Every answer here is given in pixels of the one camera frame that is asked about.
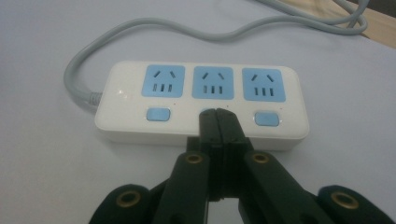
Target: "wooden surface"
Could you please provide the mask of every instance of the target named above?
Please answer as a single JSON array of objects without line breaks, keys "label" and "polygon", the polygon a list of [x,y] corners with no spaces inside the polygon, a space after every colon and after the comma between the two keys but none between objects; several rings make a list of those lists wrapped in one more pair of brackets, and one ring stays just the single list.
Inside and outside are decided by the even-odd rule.
[{"label": "wooden surface", "polygon": [[[334,18],[347,15],[347,13],[330,0],[281,0],[295,6],[307,13],[322,18]],[[366,8],[363,13],[369,23],[364,35],[368,38],[396,49],[396,19],[380,12]]]}]

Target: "power strip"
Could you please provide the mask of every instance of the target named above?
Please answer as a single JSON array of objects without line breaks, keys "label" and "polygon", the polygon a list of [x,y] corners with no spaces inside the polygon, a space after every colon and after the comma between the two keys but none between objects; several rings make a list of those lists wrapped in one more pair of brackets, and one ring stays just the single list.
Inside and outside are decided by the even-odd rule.
[{"label": "power strip", "polygon": [[208,108],[234,112],[256,149],[291,149],[309,132],[297,74],[245,64],[117,63],[95,123],[112,141],[186,146]]}]

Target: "screw hole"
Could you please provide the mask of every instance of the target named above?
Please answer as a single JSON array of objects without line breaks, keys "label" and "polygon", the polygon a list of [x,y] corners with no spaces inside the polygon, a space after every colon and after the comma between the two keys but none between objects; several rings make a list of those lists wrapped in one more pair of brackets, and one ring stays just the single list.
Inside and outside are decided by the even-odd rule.
[{"label": "screw hole", "polygon": [[357,209],[359,207],[355,198],[341,191],[332,193],[332,201],[346,209]]},{"label": "screw hole", "polygon": [[140,202],[140,193],[135,190],[125,191],[117,197],[117,205],[119,207],[132,207]]},{"label": "screw hole", "polygon": [[257,163],[267,163],[270,159],[264,154],[254,154],[253,160]]},{"label": "screw hole", "polygon": [[187,156],[187,158],[186,158],[187,162],[191,163],[191,164],[200,163],[203,159],[204,158],[202,158],[202,156],[195,155],[195,154]]}]

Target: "white table surface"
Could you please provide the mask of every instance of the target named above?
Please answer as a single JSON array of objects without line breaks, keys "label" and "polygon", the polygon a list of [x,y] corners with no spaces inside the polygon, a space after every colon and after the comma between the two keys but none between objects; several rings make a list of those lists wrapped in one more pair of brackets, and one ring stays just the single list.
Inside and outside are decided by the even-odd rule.
[{"label": "white table surface", "polygon": [[[110,28],[158,17],[222,33],[281,15],[251,0],[3,0],[0,3],[0,223],[88,223],[107,194],[167,178],[181,147],[124,145],[97,132],[94,108],[64,88],[71,58]],[[307,190],[358,191],[396,220],[396,50],[361,36],[273,24],[205,42],[156,26],[124,32],[80,69],[101,91],[123,60],[285,65],[299,74],[310,134],[274,155]],[[208,223],[242,223],[237,200]]]}]

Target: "gray cable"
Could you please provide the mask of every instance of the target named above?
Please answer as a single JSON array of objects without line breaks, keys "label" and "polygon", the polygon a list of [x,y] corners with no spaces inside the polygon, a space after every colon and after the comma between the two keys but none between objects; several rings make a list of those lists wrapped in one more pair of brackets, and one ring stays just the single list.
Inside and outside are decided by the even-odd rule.
[{"label": "gray cable", "polygon": [[[78,99],[81,99],[87,102],[90,105],[99,105],[100,99],[102,97],[101,92],[91,92],[91,91],[83,91],[78,89],[74,84],[74,76],[77,74],[77,70],[79,66],[97,49],[101,48],[105,45],[111,38],[122,31],[125,31],[129,28],[136,27],[139,25],[160,25],[165,26],[170,29],[181,32],[185,35],[190,35],[195,38],[207,40],[207,41],[223,41],[235,38],[243,33],[246,33],[252,29],[263,26],[269,23],[275,22],[295,22],[300,23],[302,25],[306,25],[324,32],[337,34],[337,35],[359,35],[367,28],[367,21],[361,15],[361,13],[366,8],[369,0],[359,0],[359,6],[355,10],[350,4],[345,0],[333,0],[337,5],[346,10],[350,15],[340,19],[322,19],[316,18],[312,15],[306,14],[300,10],[297,10],[294,7],[290,7],[287,4],[280,3],[276,0],[258,0],[267,4],[270,7],[274,7],[276,9],[282,10],[292,16],[276,16],[270,18],[264,18],[257,21],[253,21],[249,24],[246,24],[239,29],[231,31],[229,33],[224,34],[210,34],[202,31],[198,31],[192,29],[183,24],[167,21],[163,19],[156,18],[143,18],[132,21],[127,21],[110,31],[106,32],[104,35],[99,36],[90,45],[82,49],[73,59],[70,61],[69,65],[67,65],[66,70],[64,71],[64,85],[67,90]],[[349,22],[347,28],[342,28],[335,26],[336,24]],[[352,27],[354,23],[358,23],[359,27]]]}]

